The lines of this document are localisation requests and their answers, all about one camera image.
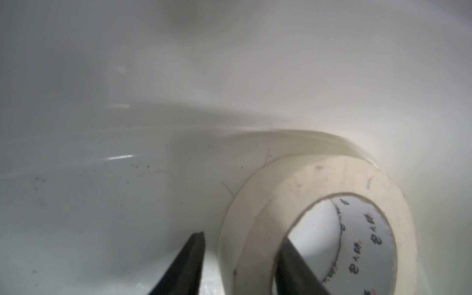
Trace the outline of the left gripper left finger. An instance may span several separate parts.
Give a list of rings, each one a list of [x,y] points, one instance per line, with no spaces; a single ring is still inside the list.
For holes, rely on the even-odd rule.
[[[205,257],[205,234],[190,235],[150,295],[197,295]]]

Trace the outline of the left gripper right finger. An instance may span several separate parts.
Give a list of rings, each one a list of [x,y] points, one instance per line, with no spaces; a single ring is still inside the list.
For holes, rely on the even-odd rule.
[[[278,295],[329,295],[290,240],[279,252],[275,285]]]

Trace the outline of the cream masking tape roll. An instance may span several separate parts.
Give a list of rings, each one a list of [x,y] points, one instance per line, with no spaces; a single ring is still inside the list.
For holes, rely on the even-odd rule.
[[[417,239],[408,203],[362,150],[325,133],[250,133],[231,143],[256,166],[220,232],[227,294],[274,295],[286,243],[331,295],[416,294]]]

